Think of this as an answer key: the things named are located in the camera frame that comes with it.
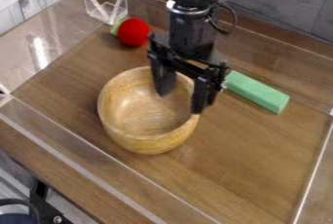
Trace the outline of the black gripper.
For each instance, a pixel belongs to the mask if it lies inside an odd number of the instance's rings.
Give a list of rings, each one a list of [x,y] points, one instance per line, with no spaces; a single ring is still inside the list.
[[[148,34],[150,49],[147,57],[151,63],[155,90],[166,96],[175,87],[175,73],[179,72],[194,81],[191,112],[201,114],[207,105],[214,104],[217,94],[222,91],[222,83],[229,69],[227,61],[217,50],[209,59],[184,57],[174,51],[167,42],[166,34]]]

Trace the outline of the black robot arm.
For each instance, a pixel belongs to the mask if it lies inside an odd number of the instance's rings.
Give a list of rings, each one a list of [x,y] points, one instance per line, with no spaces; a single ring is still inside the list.
[[[167,95],[175,78],[183,74],[194,81],[191,112],[199,114],[214,104],[222,90],[227,61],[214,49],[218,0],[167,0],[168,32],[148,36],[148,59],[156,93]]]

